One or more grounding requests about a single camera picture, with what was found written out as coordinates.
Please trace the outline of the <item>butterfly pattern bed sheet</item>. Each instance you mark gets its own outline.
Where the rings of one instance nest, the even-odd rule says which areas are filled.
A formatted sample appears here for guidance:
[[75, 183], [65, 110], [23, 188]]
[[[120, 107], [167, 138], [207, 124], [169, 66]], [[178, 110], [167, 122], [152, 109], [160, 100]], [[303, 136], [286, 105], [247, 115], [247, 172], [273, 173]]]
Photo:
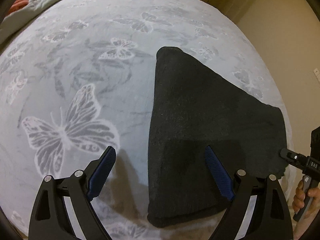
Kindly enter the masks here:
[[178, 47], [286, 114], [241, 30], [199, 0], [61, 0], [1, 54], [1, 208], [28, 232], [43, 178], [70, 176], [107, 146], [116, 164], [92, 202], [113, 239], [207, 239], [221, 214], [158, 229], [147, 218], [156, 53]]

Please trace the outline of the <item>dark grey sweatpants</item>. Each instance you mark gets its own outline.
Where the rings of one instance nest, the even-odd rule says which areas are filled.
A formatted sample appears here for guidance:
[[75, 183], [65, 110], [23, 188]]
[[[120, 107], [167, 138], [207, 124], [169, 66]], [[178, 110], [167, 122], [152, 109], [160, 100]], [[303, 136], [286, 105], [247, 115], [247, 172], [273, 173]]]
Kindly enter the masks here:
[[284, 175], [287, 146], [279, 108], [260, 102], [176, 47], [156, 54], [148, 149], [148, 221], [158, 227], [223, 211], [204, 159], [210, 146], [228, 174]]

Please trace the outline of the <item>coral pink blanket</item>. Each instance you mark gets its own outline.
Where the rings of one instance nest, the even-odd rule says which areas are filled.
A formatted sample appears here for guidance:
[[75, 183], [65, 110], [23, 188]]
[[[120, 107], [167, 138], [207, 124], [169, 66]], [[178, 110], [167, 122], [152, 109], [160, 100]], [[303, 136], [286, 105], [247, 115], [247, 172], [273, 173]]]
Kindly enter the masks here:
[[7, 16], [16, 12], [29, 4], [29, 0], [16, 0], [7, 12]]

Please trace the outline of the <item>white wall switch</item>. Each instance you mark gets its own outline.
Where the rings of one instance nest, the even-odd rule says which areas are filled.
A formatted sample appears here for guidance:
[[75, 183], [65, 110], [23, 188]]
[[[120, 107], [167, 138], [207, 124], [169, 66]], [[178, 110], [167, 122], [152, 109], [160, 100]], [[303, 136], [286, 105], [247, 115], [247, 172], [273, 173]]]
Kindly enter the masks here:
[[319, 71], [317, 68], [315, 68], [315, 69], [313, 70], [313, 72], [314, 72], [314, 74], [315, 74], [316, 76], [319, 76], [319, 74], [320, 74], [320, 71]]

